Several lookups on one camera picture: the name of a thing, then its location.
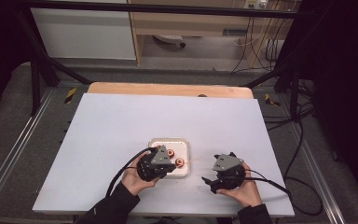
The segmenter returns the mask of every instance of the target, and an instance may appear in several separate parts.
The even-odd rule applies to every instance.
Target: orange object
[[[175,152],[172,149],[168,149],[168,155],[172,158],[175,155]]]
[[[178,158],[178,159],[176,159],[176,161],[175,161],[175,165],[176,165],[176,167],[182,167],[183,165],[185,165],[185,161],[182,159],[182,158]]]

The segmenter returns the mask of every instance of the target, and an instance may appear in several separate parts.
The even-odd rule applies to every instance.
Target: black sleeve
[[[265,204],[252,207],[247,206],[238,212],[238,218],[241,224],[272,224],[269,211]]]
[[[76,224],[125,224],[129,212],[140,201],[120,182],[112,195],[95,204]]]

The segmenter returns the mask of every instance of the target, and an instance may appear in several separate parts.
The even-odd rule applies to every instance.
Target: white container
[[[189,143],[185,138],[153,138],[149,142],[149,147],[165,146],[167,149],[172,149],[174,155],[171,162],[175,163],[176,159],[182,158],[185,164],[182,167],[176,167],[171,173],[167,173],[164,178],[179,178],[184,177],[190,173],[190,153]]]

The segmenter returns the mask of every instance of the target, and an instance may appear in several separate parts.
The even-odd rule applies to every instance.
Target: white table
[[[214,154],[233,151],[252,169],[284,186],[257,100],[86,93],[33,210],[79,215],[100,201],[117,171],[154,137],[183,137],[191,171],[144,190],[134,216],[235,217],[232,199],[214,195]],[[257,182],[272,217],[290,217],[285,193]]]

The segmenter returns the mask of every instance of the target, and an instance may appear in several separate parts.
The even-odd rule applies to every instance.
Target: electrical outlet
[[[269,0],[246,0],[243,8],[265,9]]]

